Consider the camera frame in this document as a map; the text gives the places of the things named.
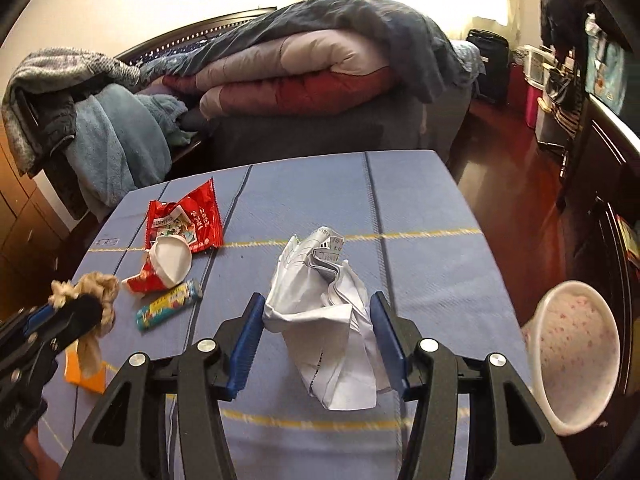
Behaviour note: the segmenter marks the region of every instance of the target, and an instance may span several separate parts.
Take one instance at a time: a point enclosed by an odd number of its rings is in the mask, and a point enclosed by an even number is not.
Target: crumpled white paper
[[[278,258],[264,307],[264,325],[282,332],[310,395],[329,410],[376,405],[389,387],[369,317],[364,283],[347,260],[344,238],[320,227],[292,236]]]

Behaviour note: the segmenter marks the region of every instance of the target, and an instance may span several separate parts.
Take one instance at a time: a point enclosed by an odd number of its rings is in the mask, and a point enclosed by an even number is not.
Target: metal bolt
[[[213,339],[203,339],[198,341],[198,350],[201,352],[211,352],[216,349],[216,342]]]
[[[507,358],[502,354],[491,354],[489,356],[489,362],[493,366],[504,366],[507,364]]]
[[[129,358],[129,364],[131,366],[140,366],[143,365],[146,361],[146,357],[144,354],[133,354]]]
[[[435,352],[440,345],[435,339],[423,339],[420,341],[420,348],[425,352]]]

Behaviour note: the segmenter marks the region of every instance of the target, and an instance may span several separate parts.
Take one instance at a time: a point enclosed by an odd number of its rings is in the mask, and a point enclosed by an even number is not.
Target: blue tablecloth
[[[134,313],[144,303],[122,291],[116,325],[101,341],[108,380],[136,351],[181,353],[238,316],[254,291],[265,296],[277,257],[292,234],[321,225],[346,236],[344,257],[367,286],[382,290],[400,316],[453,352],[505,354],[530,383],[524,343],[500,272],[473,214],[433,152],[315,156],[190,176],[128,194],[98,234],[76,279],[91,270],[120,278],[142,262],[148,201],[173,202],[213,177],[225,246],[194,255],[190,278],[204,287],[199,308],[143,335]],[[60,367],[46,386],[40,438],[62,462],[97,396],[65,383]],[[170,468],[183,478],[175,397],[167,399]],[[238,478],[307,480],[395,478],[414,403],[394,392],[357,412],[329,412],[309,397],[279,334],[265,332],[246,389],[221,412]],[[461,396],[452,478],[463,478],[468,402]]]

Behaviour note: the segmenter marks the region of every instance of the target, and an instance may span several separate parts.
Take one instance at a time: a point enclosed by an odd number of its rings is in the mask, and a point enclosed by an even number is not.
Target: orange box
[[[82,377],[80,373],[80,365],[78,363],[78,342],[75,341],[69,345],[65,350],[66,364],[65,364],[65,381],[67,383],[76,384],[83,388],[103,394],[106,388],[106,368],[104,363],[100,371],[92,377],[87,379]]]

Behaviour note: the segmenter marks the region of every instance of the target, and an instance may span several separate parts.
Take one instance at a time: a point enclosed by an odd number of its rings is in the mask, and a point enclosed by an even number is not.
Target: pink bin
[[[542,97],[543,86],[528,80],[529,88],[527,88],[527,105],[524,110],[524,121],[529,128],[535,129],[536,120],[538,119],[538,98]]]

